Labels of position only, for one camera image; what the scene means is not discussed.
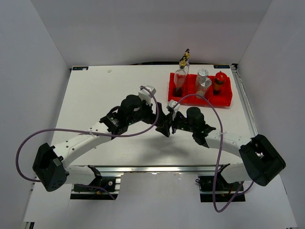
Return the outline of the silver lid white shaker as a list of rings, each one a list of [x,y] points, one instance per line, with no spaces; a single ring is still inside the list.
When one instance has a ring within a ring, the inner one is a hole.
[[[196,89],[196,94],[205,96],[211,85],[212,85],[212,80],[209,77],[200,78]]]

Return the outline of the red lid sauce jar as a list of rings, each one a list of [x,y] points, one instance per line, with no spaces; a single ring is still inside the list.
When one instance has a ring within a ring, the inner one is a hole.
[[[223,72],[218,72],[215,75],[214,83],[213,83],[213,93],[217,95],[220,93],[222,86],[226,82],[227,75]]]

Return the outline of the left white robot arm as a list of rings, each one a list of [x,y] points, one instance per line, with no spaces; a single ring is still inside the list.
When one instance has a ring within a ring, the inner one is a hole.
[[[137,95],[129,95],[118,107],[95,123],[86,134],[79,134],[63,143],[41,145],[36,154],[33,170],[45,187],[52,192],[63,184],[82,184],[96,190],[101,184],[101,174],[94,166],[73,166],[72,162],[91,149],[109,142],[127,132],[137,122],[164,127],[166,115],[161,103],[156,111]]]

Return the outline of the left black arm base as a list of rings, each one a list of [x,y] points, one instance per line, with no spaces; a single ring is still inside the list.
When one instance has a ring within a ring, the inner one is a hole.
[[[117,177],[102,176],[100,171],[92,166],[89,169],[94,173],[95,179],[88,185],[76,184],[73,186],[73,191],[79,194],[106,195],[116,191]]]

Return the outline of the glass bottle with dark sauce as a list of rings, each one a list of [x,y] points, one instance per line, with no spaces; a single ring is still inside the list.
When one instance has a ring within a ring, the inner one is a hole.
[[[174,96],[182,97],[184,82],[187,78],[187,74],[185,71],[186,62],[185,60],[179,61],[179,69],[174,74]]]

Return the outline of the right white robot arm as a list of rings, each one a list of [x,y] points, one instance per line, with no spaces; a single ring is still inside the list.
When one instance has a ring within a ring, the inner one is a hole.
[[[241,163],[229,163],[218,170],[215,184],[220,190],[227,190],[232,183],[242,181],[253,181],[265,187],[286,167],[284,159],[264,135],[248,138],[222,133],[205,122],[197,107],[188,108],[186,116],[177,112],[171,125],[175,130],[192,133],[200,146],[221,149],[241,158]]]

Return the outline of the blue label spice shaker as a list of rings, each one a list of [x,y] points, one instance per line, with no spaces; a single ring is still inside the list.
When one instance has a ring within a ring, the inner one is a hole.
[[[208,71],[206,69],[200,69],[197,73],[195,80],[195,90],[198,91],[201,87],[206,86],[206,80],[208,77]]]

